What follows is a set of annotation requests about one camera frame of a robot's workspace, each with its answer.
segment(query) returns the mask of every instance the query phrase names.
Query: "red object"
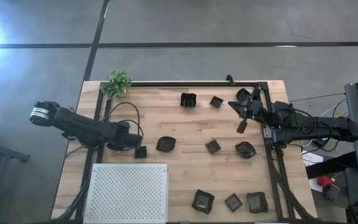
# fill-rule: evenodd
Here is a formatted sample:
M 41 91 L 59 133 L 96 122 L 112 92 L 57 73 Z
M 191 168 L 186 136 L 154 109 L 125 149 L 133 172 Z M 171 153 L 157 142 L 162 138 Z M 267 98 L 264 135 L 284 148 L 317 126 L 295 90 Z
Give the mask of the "red object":
M 324 177 L 317 178 L 317 184 L 322 186 L 322 187 L 327 187 L 327 186 L 329 186 L 329 185 L 331 185 L 333 183 L 334 182 L 331 180 L 330 177 L 324 176 Z

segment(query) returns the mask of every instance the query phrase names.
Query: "concrete floor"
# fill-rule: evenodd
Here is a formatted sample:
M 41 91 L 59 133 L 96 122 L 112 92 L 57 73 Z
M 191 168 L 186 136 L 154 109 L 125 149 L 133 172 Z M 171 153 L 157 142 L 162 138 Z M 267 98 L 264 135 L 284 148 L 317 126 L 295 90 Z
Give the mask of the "concrete floor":
M 92 43 L 102 4 L 0 1 L 0 44 Z M 358 1 L 118 0 L 109 5 L 101 36 L 104 43 L 214 41 L 358 41 Z M 48 220 L 67 141 L 59 130 L 31 125 L 28 118 L 38 100 L 76 107 L 89 54 L 0 49 L 0 145 L 31 154 L 29 163 L 13 162 L 8 170 L 0 223 Z M 103 80 L 112 69 L 128 70 L 134 80 L 222 80 L 227 74 L 282 79 L 295 100 L 342 93 L 346 83 L 358 82 L 358 47 L 99 49 L 90 80 Z M 318 116 L 343 98 L 294 105 Z M 341 144 L 338 153 L 349 150 Z M 324 200 L 316 206 L 326 217 Z

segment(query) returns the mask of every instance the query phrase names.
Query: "potted plant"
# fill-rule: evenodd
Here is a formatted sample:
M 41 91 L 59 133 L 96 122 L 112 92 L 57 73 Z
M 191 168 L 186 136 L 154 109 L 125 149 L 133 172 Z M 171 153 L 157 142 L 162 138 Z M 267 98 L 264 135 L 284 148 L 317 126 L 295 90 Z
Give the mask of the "potted plant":
M 127 89 L 131 86 L 132 80 L 127 71 L 113 70 L 110 76 L 106 76 L 108 82 L 104 83 L 100 90 L 108 96 L 109 99 L 125 96 Z

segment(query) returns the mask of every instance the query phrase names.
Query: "wooden table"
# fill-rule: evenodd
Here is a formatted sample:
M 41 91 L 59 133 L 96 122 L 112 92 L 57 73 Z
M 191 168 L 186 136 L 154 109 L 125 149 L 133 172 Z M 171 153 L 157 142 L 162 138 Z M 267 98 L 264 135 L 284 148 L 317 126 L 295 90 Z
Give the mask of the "wooden table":
M 77 113 L 93 118 L 100 82 L 84 82 Z M 288 102 L 284 82 L 268 81 L 271 101 Z M 236 133 L 240 119 L 227 104 L 234 101 L 241 87 L 131 87 L 127 96 L 114 100 L 135 104 L 140 112 L 140 125 L 144 130 L 143 146 L 147 146 L 146 159 L 134 159 L 134 151 L 117 153 L 105 148 L 103 163 L 166 163 L 169 170 L 169 222 L 257 222 L 277 221 L 267 167 L 266 153 L 259 124 L 248 121 L 244 134 Z M 181 93 L 197 94 L 197 106 L 186 109 L 179 106 Z M 216 95 L 224 100 L 220 109 L 209 105 Z M 122 105 L 110 116 L 110 121 L 136 119 L 130 105 Z M 131 125 L 131 132 L 137 128 Z M 162 136 L 177 139 L 171 153 L 155 150 Z M 205 144 L 216 139 L 222 149 L 213 156 Z M 249 141 L 257 155 L 243 159 L 236 154 L 234 146 Z M 76 149 L 78 142 L 71 142 L 67 152 Z M 284 150 L 284 161 L 291 191 L 306 210 L 316 217 L 311 190 L 308 183 L 300 149 L 290 146 Z M 52 218 L 58 217 L 75 198 L 81 184 L 86 149 L 74 152 L 65 160 L 57 191 Z M 209 215 L 192 209 L 196 190 L 201 189 L 215 196 L 213 210 Z M 265 192 L 269 210 L 267 213 L 249 213 L 246 194 Z M 224 203 L 236 193 L 244 204 L 232 213 Z M 280 194 L 286 211 L 283 194 Z

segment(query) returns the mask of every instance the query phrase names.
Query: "white pegboard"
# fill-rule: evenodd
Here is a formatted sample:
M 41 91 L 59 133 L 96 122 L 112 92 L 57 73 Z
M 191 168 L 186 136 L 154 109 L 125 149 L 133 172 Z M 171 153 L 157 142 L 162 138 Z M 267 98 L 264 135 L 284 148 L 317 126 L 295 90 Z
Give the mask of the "white pegboard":
M 168 217 L 166 164 L 94 164 L 85 224 L 165 223 Z

